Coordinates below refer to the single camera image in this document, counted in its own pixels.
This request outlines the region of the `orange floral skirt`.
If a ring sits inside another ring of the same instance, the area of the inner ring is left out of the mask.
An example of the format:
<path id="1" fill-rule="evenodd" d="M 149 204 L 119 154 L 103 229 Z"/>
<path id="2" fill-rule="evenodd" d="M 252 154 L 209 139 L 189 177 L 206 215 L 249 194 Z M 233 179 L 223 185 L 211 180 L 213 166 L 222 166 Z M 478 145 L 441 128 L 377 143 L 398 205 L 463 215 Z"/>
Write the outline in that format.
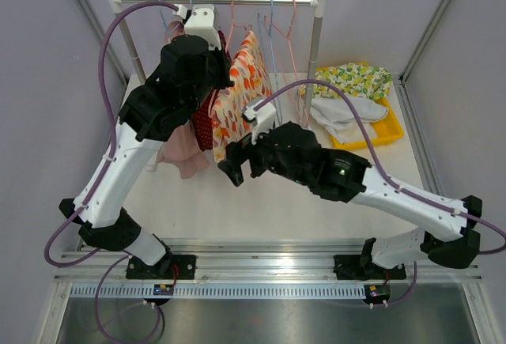
<path id="1" fill-rule="evenodd" d="M 225 159 L 229 143 L 240 140 L 252 130 L 252 125 L 242 117 L 243 108 L 256 98 L 272 94 L 262 48 L 253 31 L 244 37 L 232 61 L 229 77 L 234 85 L 222 89 L 211 108 L 213 159 L 217 163 Z"/>

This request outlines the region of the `red polka dot skirt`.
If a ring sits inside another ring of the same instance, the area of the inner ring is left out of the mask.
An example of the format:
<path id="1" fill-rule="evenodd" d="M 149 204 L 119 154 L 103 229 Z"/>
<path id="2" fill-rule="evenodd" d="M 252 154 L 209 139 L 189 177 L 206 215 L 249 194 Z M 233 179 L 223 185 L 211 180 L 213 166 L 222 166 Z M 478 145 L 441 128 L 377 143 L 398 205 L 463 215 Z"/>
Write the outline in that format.
<path id="1" fill-rule="evenodd" d="M 213 149 L 211 110 L 218 93 L 219 89 L 213 90 L 191 119 L 194 136 L 202 152 Z"/>

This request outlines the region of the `pink wire hanger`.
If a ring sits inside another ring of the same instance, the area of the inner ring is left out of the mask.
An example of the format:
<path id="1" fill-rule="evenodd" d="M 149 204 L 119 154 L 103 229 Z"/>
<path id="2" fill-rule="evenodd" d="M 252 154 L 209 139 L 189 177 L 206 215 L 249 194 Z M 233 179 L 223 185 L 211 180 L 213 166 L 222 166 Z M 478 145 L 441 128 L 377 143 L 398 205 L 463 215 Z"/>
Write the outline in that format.
<path id="1" fill-rule="evenodd" d="M 251 27 L 249 25 L 238 25 L 236 23 L 236 0 L 231 0 L 231 2 L 230 2 L 230 15 L 231 15 L 231 25 L 230 25 L 230 29 L 228 31 L 228 36 L 226 38 L 225 53 L 229 53 L 229 47 L 230 47 L 231 40 L 232 40 L 233 33 L 234 33 L 235 29 L 237 29 L 237 28 L 243 29 L 246 32 L 251 29 Z M 208 116 L 210 118 L 212 117 L 212 110 L 213 110 L 214 102 L 216 101 L 217 97 L 221 94 L 221 92 L 222 92 L 221 89 L 215 90 L 213 92 L 212 98 L 210 100 L 210 105 L 208 107 Z"/>
<path id="2" fill-rule="evenodd" d="M 296 65 L 295 54 L 294 54 L 293 44 L 292 44 L 293 26 L 294 26 L 294 23 L 296 22 L 296 16 L 297 16 L 296 0 L 292 0 L 292 4 L 293 4 L 293 11 L 292 11 L 292 16 L 291 16 L 288 30 L 286 32 L 283 32 L 278 26 L 276 26 L 276 24 L 274 23 L 273 14 L 269 18 L 269 29 L 270 30 L 275 29 L 286 40 L 286 42 L 288 44 L 288 49 L 289 49 L 290 61 L 291 61 L 292 68 L 293 68 L 293 75 L 295 76 L 295 79 L 298 81 L 298 80 L 300 80 L 300 77 L 299 77 L 299 71 L 298 71 L 297 65 Z M 293 102 L 293 106 L 296 109 L 296 112 L 298 114 L 300 122 L 302 123 L 302 125 L 304 127 L 308 127 L 309 117 L 308 117 L 308 113 L 306 112 L 304 102 L 302 99 L 302 88 L 300 86 L 298 86 L 296 88 L 297 101 L 295 101 L 293 95 L 290 95 L 290 98 Z"/>

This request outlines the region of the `pink pleated skirt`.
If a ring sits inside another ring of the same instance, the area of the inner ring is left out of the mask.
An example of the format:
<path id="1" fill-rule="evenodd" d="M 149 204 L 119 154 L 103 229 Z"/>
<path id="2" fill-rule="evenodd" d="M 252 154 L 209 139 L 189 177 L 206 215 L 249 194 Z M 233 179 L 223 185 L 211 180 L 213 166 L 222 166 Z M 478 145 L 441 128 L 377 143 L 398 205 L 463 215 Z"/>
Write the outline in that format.
<path id="1" fill-rule="evenodd" d="M 157 161 L 174 165 L 182 180 L 209 167 L 210 163 L 198 145 L 191 120 L 174 130 L 163 144 Z"/>

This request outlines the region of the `white skirt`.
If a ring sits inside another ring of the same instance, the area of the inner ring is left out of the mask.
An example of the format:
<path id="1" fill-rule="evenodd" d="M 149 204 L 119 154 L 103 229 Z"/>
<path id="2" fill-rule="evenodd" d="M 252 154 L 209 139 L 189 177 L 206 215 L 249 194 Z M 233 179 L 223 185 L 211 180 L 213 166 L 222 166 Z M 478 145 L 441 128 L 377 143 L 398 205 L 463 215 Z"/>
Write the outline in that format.
<path id="1" fill-rule="evenodd" d="M 357 96 L 350 96 L 349 101 L 361 118 L 369 138 L 377 138 L 372 124 L 385 119 L 388 115 L 388 108 L 373 100 Z M 349 144 L 364 140 L 351 109 L 342 98 L 316 96 L 312 99 L 310 112 L 312 118 L 339 143 Z"/>

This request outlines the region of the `lemon print skirt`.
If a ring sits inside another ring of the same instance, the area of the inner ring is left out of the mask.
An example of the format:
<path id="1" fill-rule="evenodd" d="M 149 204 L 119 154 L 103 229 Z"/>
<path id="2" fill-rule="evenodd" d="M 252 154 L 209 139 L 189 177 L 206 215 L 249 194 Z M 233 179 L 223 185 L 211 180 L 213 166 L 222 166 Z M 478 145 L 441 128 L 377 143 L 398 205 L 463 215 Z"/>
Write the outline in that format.
<path id="1" fill-rule="evenodd" d="M 314 79 L 332 84 L 350 96 L 377 101 L 390 94 L 392 74 L 380 66 L 350 62 L 319 68 Z"/>

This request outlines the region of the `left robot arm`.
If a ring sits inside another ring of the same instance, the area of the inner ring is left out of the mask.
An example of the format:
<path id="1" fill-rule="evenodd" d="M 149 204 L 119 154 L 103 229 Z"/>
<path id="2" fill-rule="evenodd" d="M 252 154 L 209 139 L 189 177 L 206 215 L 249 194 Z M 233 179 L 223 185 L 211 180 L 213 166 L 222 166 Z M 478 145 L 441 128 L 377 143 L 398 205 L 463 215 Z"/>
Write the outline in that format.
<path id="1" fill-rule="evenodd" d="M 119 111 L 115 137 L 86 188 L 59 204 L 94 248 L 126 251 L 140 279 L 172 276 L 169 247 L 143 229 L 123 203 L 147 162 L 186 125 L 211 91 L 232 85 L 231 60 L 220 43 L 181 35 L 162 47 L 160 63 Z"/>

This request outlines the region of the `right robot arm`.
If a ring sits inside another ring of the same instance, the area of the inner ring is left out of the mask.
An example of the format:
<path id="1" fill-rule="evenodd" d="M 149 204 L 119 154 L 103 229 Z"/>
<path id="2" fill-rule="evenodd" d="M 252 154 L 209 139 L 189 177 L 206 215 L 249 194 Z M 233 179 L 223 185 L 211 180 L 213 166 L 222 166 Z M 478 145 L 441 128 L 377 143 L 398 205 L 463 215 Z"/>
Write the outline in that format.
<path id="1" fill-rule="evenodd" d="M 323 148 L 315 134 L 285 123 L 257 138 L 247 134 L 227 145 L 218 167 L 235 186 L 244 181 L 241 166 L 248 162 L 251 177 L 264 172 L 305 186 L 322 199 L 351 202 L 386 212 L 416 225 L 416 229 L 386 239 L 370 238 L 359 255 L 335 258 L 341 280 L 404 279 L 407 263 L 428 259 L 442 267 L 465 269 L 477 257 L 480 235 L 461 213 L 481 213 L 481 199 L 444 198 L 414 188 L 396 190 L 377 166 L 349 151 Z"/>

